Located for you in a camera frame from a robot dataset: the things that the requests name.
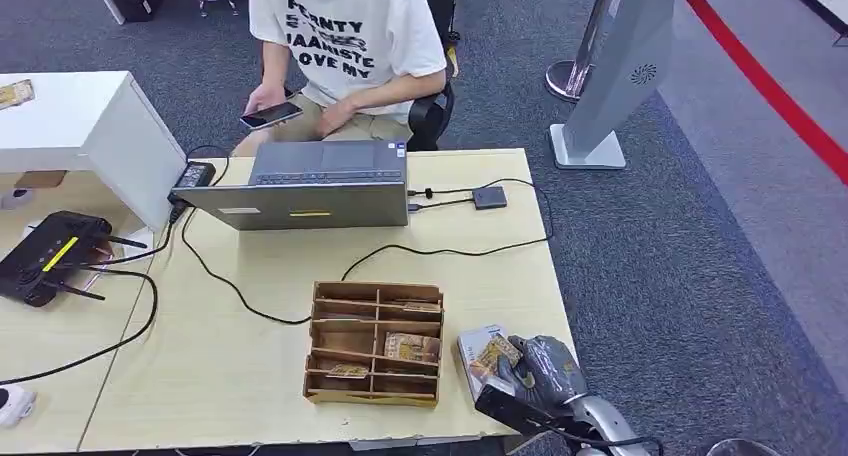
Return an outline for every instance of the power adapter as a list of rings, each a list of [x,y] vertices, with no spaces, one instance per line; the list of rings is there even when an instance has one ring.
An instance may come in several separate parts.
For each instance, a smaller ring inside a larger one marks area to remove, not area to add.
[[[478,211],[506,207],[506,193],[502,186],[475,189],[471,191],[471,195],[474,197],[474,207]]]
[[[186,166],[185,171],[183,171],[182,176],[180,176],[180,180],[177,181],[177,185],[174,187],[194,188],[197,186],[209,186],[209,183],[212,182],[212,178],[214,177],[215,165],[212,163],[198,163],[196,161],[190,161]],[[174,208],[171,210],[170,218],[170,222],[173,224],[180,219],[180,216],[182,216],[183,212],[185,212],[186,208],[188,208],[188,203],[176,197],[174,193],[171,193],[168,196],[168,200],[174,205]]]

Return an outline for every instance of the black cable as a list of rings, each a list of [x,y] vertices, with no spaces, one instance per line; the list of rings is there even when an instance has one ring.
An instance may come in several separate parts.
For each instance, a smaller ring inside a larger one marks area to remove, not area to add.
[[[197,151],[198,149],[206,148],[206,147],[219,149],[223,153],[225,153],[226,157],[227,157],[227,164],[224,167],[224,171],[221,173],[221,176],[217,180],[215,180],[214,183],[212,183],[212,185],[214,186],[214,185],[218,184],[224,178],[224,176],[227,174],[227,170],[230,168],[229,152],[227,152],[225,149],[221,148],[220,146],[215,146],[215,145],[207,144],[207,145],[203,145],[203,146],[198,146],[198,147],[192,149],[191,151],[189,151],[186,154],[186,163],[188,163],[188,156],[190,154]],[[51,369],[49,371],[43,371],[41,373],[36,373],[36,374],[29,375],[29,376],[23,376],[23,377],[20,377],[20,378],[14,378],[14,379],[9,379],[9,380],[5,380],[5,381],[0,381],[0,386],[6,386],[6,385],[10,385],[10,384],[18,384],[18,383],[23,383],[23,382],[26,382],[26,381],[32,381],[32,380],[35,380],[35,379],[41,379],[41,378],[45,378],[47,376],[52,376],[56,373],[60,373],[62,371],[66,371],[66,370],[71,369],[71,368],[75,368],[75,367],[77,367],[81,364],[85,364],[85,363],[87,363],[87,362],[89,362],[93,359],[97,359],[100,356],[103,356],[104,354],[107,354],[111,351],[115,351],[118,348],[126,346],[127,344],[135,341],[136,339],[141,337],[141,335],[143,335],[145,332],[147,332],[147,330],[150,329],[150,327],[153,325],[153,321],[156,319],[156,312],[159,309],[159,288],[156,286],[156,282],[153,280],[153,278],[151,278],[150,276],[148,276],[147,274],[144,274],[144,273],[139,273],[139,272],[136,272],[136,271],[120,271],[120,270],[115,270],[115,269],[104,269],[104,268],[100,268],[99,266],[128,263],[130,261],[135,261],[135,260],[138,260],[138,259],[146,258],[147,256],[154,255],[154,254],[159,253],[162,250],[164,250],[166,247],[168,247],[168,244],[171,241],[171,233],[173,232],[174,224],[176,223],[176,219],[177,219],[177,218],[173,217],[174,214],[175,214],[175,212],[171,213],[171,218],[169,219],[169,222],[168,222],[168,229],[167,229],[167,232],[165,233],[165,241],[162,243],[162,245],[160,247],[158,247],[156,249],[153,249],[151,251],[148,251],[148,252],[145,252],[145,253],[142,253],[142,254],[137,254],[135,256],[127,257],[127,258],[114,259],[114,260],[111,260],[111,261],[104,261],[104,262],[99,262],[99,263],[85,263],[85,264],[81,264],[81,265],[75,265],[75,264],[56,265],[56,267],[66,267],[66,268],[67,267],[75,267],[76,269],[81,269],[83,271],[95,271],[95,272],[98,272],[98,273],[116,274],[116,275],[123,275],[123,276],[135,276],[135,277],[138,277],[138,278],[142,278],[145,281],[147,281],[148,283],[150,283],[150,289],[151,289],[151,292],[153,293],[153,304],[150,308],[150,316],[148,316],[147,321],[144,323],[144,325],[138,331],[135,332],[135,334],[133,334],[132,336],[130,336],[127,339],[124,339],[122,341],[119,341],[116,344],[113,344],[112,346],[109,346],[108,348],[101,349],[100,351],[98,351],[94,354],[91,354],[91,355],[86,356],[84,358],[70,362],[68,364],[65,364],[64,366],[60,366],[58,368],[54,368],[54,369]],[[200,256],[197,254],[197,252],[195,252],[194,249],[191,248],[191,245],[189,245],[188,242],[185,241],[185,227],[187,225],[188,225],[188,218],[186,219],[186,223],[183,225],[183,241],[186,242],[186,245],[188,245],[190,249],[192,249],[192,252],[194,252],[195,256],[197,256],[198,259],[200,259]]]
[[[488,188],[489,186],[492,186],[492,185],[500,183],[500,182],[505,182],[505,181],[526,184],[527,186],[530,186],[536,192],[538,192],[539,194],[542,195],[542,198],[545,200],[545,205],[547,206],[547,209],[548,209],[548,211],[547,211],[548,212],[548,223],[550,224],[550,230],[545,228],[545,237],[533,239],[533,240],[530,240],[530,241],[524,241],[524,242],[521,242],[521,243],[509,244],[509,245],[506,245],[506,246],[501,246],[501,247],[489,249],[489,250],[486,250],[486,251],[461,251],[461,250],[458,250],[458,249],[451,249],[451,248],[423,251],[423,250],[420,250],[420,249],[414,249],[414,248],[410,248],[410,247],[407,247],[407,246],[401,246],[399,244],[387,244],[387,245],[381,246],[381,247],[375,249],[374,251],[371,251],[367,255],[359,258],[355,263],[353,263],[349,268],[347,268],[347,271],[345,271],[341,280],[345,281],[347,279],[347,277],[350,275],[350,273],[357,266],[364,263],[368,258],[374,256],[377,253],[385,251],[387,249],[399,249],[401,251],[406,251],[408,253],[418,254],[418,255],[421,255],[421,256],[431,256],[431,255],[434,255],[434,254],[456,254],[458,256],[474,256],[474,257],[477,257],[477,256],[488,256],[490,254],[499,253],[501,251],[506,251],[506,250],[509,250],[509,249],[515,249],[515,248],[521,248],[521,247],[524,247],[524,246],[530,246],[531,244],[542,243],[542,242],[545,242],[545,241],[549,241],[551,238],[553,238],[556,235],[556,231],[555,231],[555,227],[554,227],[554,217],[553,217],[553,210],[551,209],[551,201],[548,199],[547,193],[545,193],[544,191],[539,189],[535,184],[524,181],[523,179],[501,178],[501,179],[498,179],[497,181],[492,181],[489,184],[485,184],[485,185],[477,187],[477,188],[450,189],[450,190],[446,190],[446,191],[431,191],[431,192],[434,193],[434,194],[452,194],[452,193],[459,193],[459,192],[464,192],[464,191],[473,191],[475,189]],[[415,196],[415,195],[418,195],[418,194],[425,194],[425,191],[409,191],[409,194],[411,196]]]
[[[109,261],[100,261],[100,262],[97,262],[97,263],[60,263],[60,264],[56,265],[56,268],[85,269],[86,267],[88,267],[92,264],[95,264],[97,266],[111,266],[113,264],[124,264],[124,263],[129,263],[131,261],[143,259],[143,258],[146,258],[148,256],[152,256],[156,253],[159,253],[159,252],[163,251],[165,248],[167,248],[168,244],[170,244],[170,242],[171,242],[171,232],[173,231],[173,229],[174,229],[174,221],[169,221],[168,222],[168,228],[165,230],[165,241],[162,243],[162,246],[159,246],[158,248],[153,249],[151,251],[139,253],[139,254],[136,254],[135,256],[128,256],[126,258],[120,258],[120,259],[112,259],[112,260],[109,260]]]
[[[457,199],[455,201],[443,201],[441,203],[433,203],[433,204],[410,203],[409,204],[409,212],[415,213],[417,211],[420,211],[422,209],[427,209],[427,208],[438,208],[439,206],[450,206],[452,204],[473,203],[473,202],[474,202],[474,198]]]
[[[631,444],[653,443],[657,446],[657,454],[659,456],[664,456],[665,454],[665,447],[663,446],[662,441],[660,441],[659,438],[655,438],[653,436],[641,436],[638,438],[623,439],[621,441],[603,441],[600,439],[582,438],[575,434],[571,434],[568,431],[555,428],[548,424],[545,424],[544,426],[565,439],[569,439],[571,441],[575,441],[582,444],[588,444],[589,446],[595,446],[598,448],[612,448],[616,446],[628,446]]]
[[[188,155],[190,155],[191,153],[193,153],[196,150],[201,149],[201,148],[217,148],[217,149],[221,150],[221,152],[224,153],[224,155],[227,158],[227,164],[224,166],[224,171],[221,173],[221,176],[219,176],[218,179],[216,179],[215,182],[212,183],[212,186],[217,186],[218,183],[221,182],[222,179],[224,179],[224,176],[226,176],[227,170],[230,169],[230,153],[227,152],[227,150],[225,150],[224,148],[222,148],[220,146],[215,146],[214,144],[204,144],[202,146],[198,146],[196,148],[193,148],[191,151],[186,153],[187,154],[186,157],[188,157]],[[194,248],[194,246],[192,246],[191,243],[188,242],[188,239],[186,239],[186,230],[188,229],[188,225],[189,225],[189,223],[191,223],[191,219],[194,216],[194,213],[195,213],[196,210],[197,210],[197,208],[191,208],[188,217],[186,217],[185,223],[183,223],[182,231],[180,231],[180,238],[183,240],[183,243],[192,252],[192,254],[194,254],[194,257],[197,258],[197,261],[200,263],[200,265],[203,266],[203,269],[204,269],[204,271],[206,271],[206,274],[208,274],[209,276],[217,279],[218,281],[220,281],[220,282],[226,284],[227,286],[229,286],[230,288],[232,288],[232,290],[235,291],[235,293],[238,295],[239,299],[241,300],[241,304],[248,311],[250,311],[251,313],[253,313],[257,316],[261,316],[265,319],[268,319],[270,321],[274,321],[276,323],[287,324],[287,325],[292,325],[292,326],[295,326],[295,325],[298,325],[298,324],[303,324],[303,323],[309,321],[310,319],[312,319],[312,317],[307,317],[307,318],[304,318],[304,319],[301,319],[301,320],[298,320],[298,321],[289,321],[289,320],[286,320],[286,319],[280,319],[280,318],[277,318],[275,316],[271,316],[270,314],[265,314],[262,311],[254,309],[247,302],[247,300],[244,297],[244,294],[242,294],[241,290],[238,288],[238,286],[235,285],[235,283],[233,283],[229,279],[227,279],[227,278],[215,273],[211,269],[209,269],[209,266],[206,264],[206,261],[203,260],[203,257],[200,256],[200,253],[198,253],[197,250]]]
[[[217,149],[217,150],[221,151],[227,158],[227,165],[224,167],[224,172],[221,173],[221,175],[218,177],[218,179],[215,180],[214,183],[212,183],[212,186],[215,186],[221,181],[221,179],[223,179],[224,175],[227,174],[227,170],[230,168],[230,153],[226,149],[222,148],[221,146],[216,146],[214,144],[203,144],[203,145],[196,146],[196,147],[192,148],[191,150],[189,150],[186,153],[186,159],[185,159],[186,165],[188,165],[188,159],[193,153],[197,152],[200,149],[205,149],[205,148]],[[171,211],[171,217],[168,220],[168,227],[167,227],[166,232],[165,232],[165,241],[162,243],[161,246],[159,246],[158,248],[153,249],[151,251],[146,251],[144,253],[136,254],[135,256],[129,256],[129,257],[120,258],[120,259],[113,259],[111,261],[103,261],[103,262],[98,263],[97,265],[98,266],[111,266],[113,264],[124,264],[124,263],[129,263],[129,262],[132,262],[132,261],[137,261],[139,259],[144,259],[148,256],[153,256],[154,254],[162,252],[165,248],[168,247],[168,244],[171,242],[171,232],[174,229],[174,224],[176,223],[176,219],[179,217],[179,214],[182,214],[182,211],[180,211],[180,212],[177,211],[176,206],[178,206],[178,205],[179,205],[179,203],[175,203],[175,205],[174,205],[175,208],[174,208],[173,211]],[[73,267],[82,268],[82,267],[88,266],[88,264],[89,263],[81,263],[81,264],[65,263],[65,264],[57,264],[56,267],[57,268],[73,268]]]
[[[235,293],[238,295],[239,299],[241,300],[241,304],[248,311],[250,311],[251,313],[253,313],[257,316],[261,316],[265,319],[274,321],[276,323],[282,323],[282,324],[286,324],[286,325],[290,325],[290,326],[297,326],[298,324],[303,324],[303,323],[309,321],[310,319],[312,319],[312,317],[310,316],[310,317],[306,317],[306,318],[303,318],[303,319],[298,320],[298,321],[289,321],[289,320],[286,320],[286,319],[280,319],[280,318],[277,318],[275,316],[271,316],[270,314],[265,314],[262,311],[254,309],[253,307],[250,306],[250,304],[244,298],[244,295],[242,294],[242,292],[238,288],[238,286],[235,285],[235,283],[233,283],[232,281],[230,281],[229,279],[227,279],[227,278],[225,278],[221,275],[216,274],[211,269],[209,269],[209,266],[206,264],[206,261],[204,261],[203,258],[200,256],[200,253],[198,253],[197,250],[194,249],[194,246],[192,246],[191,243],[189,243],[188,240],[186,239],[186,229],[188,228],[188,225],[191,222],[191,218],[192,218],[192,216],[194,216],[194,213],[195,213],[196,210],[197,210],[197,208],[191,208],[191,212],[189,213],[188,217],[186,218],[186,222],[183,224],[183,229],[181,231],[181,237],[182,237],[183,243],[185,243],[186,247],[188,247],[188,249],[194,254],[194,257],[197,258],[197,261],[200,262],[200,265],[203,266],[203,269],[206,271],[206,274],[208,274],[209,276],[212,276],[213,278],[217,279],[218,281],[220,281],[220,282],[226,284],[227,286],[229,286],[230,288],[232,288],[232,290],[235,291]]]
[[[144,273],[138,273],[138,272],[135,272],[135,271],[118,271],[118,270],[114,270],[114,269],[102,269],[102,268],[97,268],[97,267],[93,267],[93,266],[87,266],[87,267],[83,267],[83,268],[80,268],[80,269],[83,269],[83,270],[86,270],[86,271],[96,271],[98,273],[117,274],[117,275],[123,275],[123,276],[135,276],[137,278],[142,278],[145,281],[147,281],[148,283],[150,283],[150,289],[151,289],[151,292],[153,293],[153,305],[150,308],[150,316],[148,316],[147,322],[145,322],[144,326],[142,326],[141,329],[136,331],[136,333],[133,334],[132,336],[130,336],[129,338],[124,339],[122,341],[119,341],[118,343],[113,344],[112,346],[109,346],[106,349],[101,349],[100,351],[98,351],[94,354],[86,356],[82,359],[78,359],[78,360],[71,362],[71,363],[68,363],[64,366],[60,366],[58,368],[51,369],[49,371],[44,371],[44,372],[33,374],[33,375],[30,375],[30,376],[24,376],[24,377],[20,377],[20,378],[9,379],[9,380],[6,380],[6,381],[0,381],[0,386],[6,386],[6,385],[9,385],[9,384],[18,384],[18,383],[23,383],[23,382],[26,382],[26,381],[32,381],[34,379],[44,378],[44,377],[51,376],[51,375],[54,375],[56,373],[60,373],[62,371],[74,368],[74,367],[79,366],[83,363],[87,363],[87,362],[91,361],[92,359],[99,358],[100,356],[103,356],[104,354],[109,353],[111,351],[114,351],[114,350],[116,350],[116,349],[118,349],[122,346],[126,346],[127,344],[138,339],[142,334],[144,334],[148,329],[150,329],[150,326],[153,324],[153,320],[156,319],[156,311],[159,308],[159,288],[156,287],[156,282],[153,281],[153,278],[151,278],[150,276],[148,276]]]

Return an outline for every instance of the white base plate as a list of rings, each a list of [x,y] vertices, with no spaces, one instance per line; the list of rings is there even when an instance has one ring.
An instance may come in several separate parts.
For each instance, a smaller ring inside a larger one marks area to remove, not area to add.
[[[618,137],[612,131],[595,149],[585,158],[569,158],[568,149],[565,147],[566,131],[564,124],[551,125],[551,146],[554,149],[556,165],[559,169],[624,169],[627,162]]]

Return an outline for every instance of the gray carpet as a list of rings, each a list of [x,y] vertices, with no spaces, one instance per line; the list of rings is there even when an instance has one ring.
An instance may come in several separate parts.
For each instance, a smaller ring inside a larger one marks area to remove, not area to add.
[[[848,406],[659,96],[619,128],[626,171],[553,168],[545,130],[569,108],[547,95],[542,74],[574,53],[590,4],[459,0],[458,103],[443,146],[526,148],[554,195],[551,251],[580,360],[638,433],[659,436],[671,455],[731,436],[787,455],[848,454]],[[0,35],[12,41],[2,72],[132,70],[186,148],[232,147],[258,80],[246,14],[221,7],[204,20],[192,0],[167,0],[156,21],[124,27],[99,0],[0,0]],[[553,446],[526,454],[561,454]],[[484,440],[385,454],[497,452]]]

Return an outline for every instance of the hand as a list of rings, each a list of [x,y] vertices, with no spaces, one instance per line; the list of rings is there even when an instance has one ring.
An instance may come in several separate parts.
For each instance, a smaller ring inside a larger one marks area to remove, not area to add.
[[[321,121],[318,121],[318,126],[315,127],[315,132],[318,136],[326,138],[350,121],[354,114],[356,114],[356,108],[353,103],[343,99],[324,110]]]
[[[282,84],[262,83],[250,93],[244,114],[251,114],[286,102],[286,88]]]

